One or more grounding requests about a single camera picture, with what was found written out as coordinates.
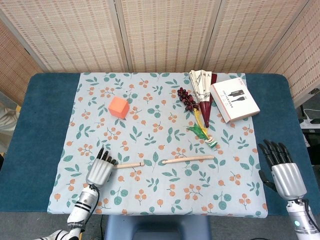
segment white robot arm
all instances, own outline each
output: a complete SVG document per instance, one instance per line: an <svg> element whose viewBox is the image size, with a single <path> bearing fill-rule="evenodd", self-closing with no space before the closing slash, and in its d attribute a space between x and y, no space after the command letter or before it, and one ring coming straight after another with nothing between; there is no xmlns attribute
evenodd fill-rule
<svg viewBox="0 0 320 240"><path fill-rule="evenodd" d="M79 240L80 233L86 230L86 224L97 207L100 197L99 189L109 179L114 165L117 163L115 159L112 160L111 156L108 157L108 151L105 151L104 154L103 151L104 149L101 148L94 160L86 176L88 186L82 190L78 201L75 203L67 219L67 226L70 232L58 230L50 236L35 240Z"/></svg>
<svg viewBox="0 0 320 240"><path fill-rule="evenodd" d="M320 230L309 207L307 193L298 166L293 163L290 153L282 143L276 144L264 140L267 147L258 144L270 167L274 183L270 182L263 171L259 175L263 183L278 192L287 200L286 210L293 223L294 231L299 240L320 240Z"/></svg>

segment yellow tassel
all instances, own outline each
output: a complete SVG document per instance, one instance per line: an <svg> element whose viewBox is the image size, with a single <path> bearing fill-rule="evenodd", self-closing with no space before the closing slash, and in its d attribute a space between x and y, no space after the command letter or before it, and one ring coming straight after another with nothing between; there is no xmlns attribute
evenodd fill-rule
<svg viewBox="0 0 320 240"><path fill-rule="evenodd" d="M198 123L199 127L201 128L202 132L204 133L204 135L207 137L207 139L209 139L209 136L207 134L208 129L204 127L204 124L200 121L200 115L201 112L199 110L197 110L196 108L193 109L194 112L194 116L195 116L195 120Z"/></svg>

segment wooden dowel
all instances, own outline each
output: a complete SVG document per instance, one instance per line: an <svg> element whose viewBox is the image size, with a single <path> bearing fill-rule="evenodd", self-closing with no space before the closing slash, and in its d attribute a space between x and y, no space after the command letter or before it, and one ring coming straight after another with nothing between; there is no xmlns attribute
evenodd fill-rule
<svg viewBox="0 0 320 240"><path fill-rule="evenodd" d="M142 167L144 165L145 165L144 162L136 162L136 163L115 165L113 168L114 169L126 169L126 168Z"/></svg>
<svg viewBox="0 0 320 240"><path fill-rule="evenodd" d="M185 161L194 161L194 160L205 160L205 159L214 159L215 156L209 155L209 156L192 156L192 157L181 157L181 158L175 158L170 160L163 160L163 164L173 164L173 163L180 163Z"/></svg>

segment dark red grape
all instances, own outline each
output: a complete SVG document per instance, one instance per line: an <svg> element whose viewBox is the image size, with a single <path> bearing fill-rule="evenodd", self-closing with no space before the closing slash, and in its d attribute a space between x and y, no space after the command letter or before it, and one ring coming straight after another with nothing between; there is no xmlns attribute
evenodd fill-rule
<svg viewBox="0 0 320 240"><path fill-rule="evenodd" d="M183 104L185 105L186 111L192 112L193 109L199 110L198 104L196 103L196 101L194 101L194 98L192 97L191 94L187 92L186 89L183 89L182 87L180 87L180 89L178 89L177 91L177 95L179 96L180 101L182 101Z"/></svg>

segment orange cube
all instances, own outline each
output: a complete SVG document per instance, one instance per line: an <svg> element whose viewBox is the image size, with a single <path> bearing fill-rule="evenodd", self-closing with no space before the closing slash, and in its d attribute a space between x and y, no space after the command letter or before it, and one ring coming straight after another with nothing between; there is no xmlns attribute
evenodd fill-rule
<svg viewBox="0 0 320 240"><path fill-rule="evenodd" d="M108 109L113 116L124 119L129 111L129 103L127 100L115 96Z"/></svg>

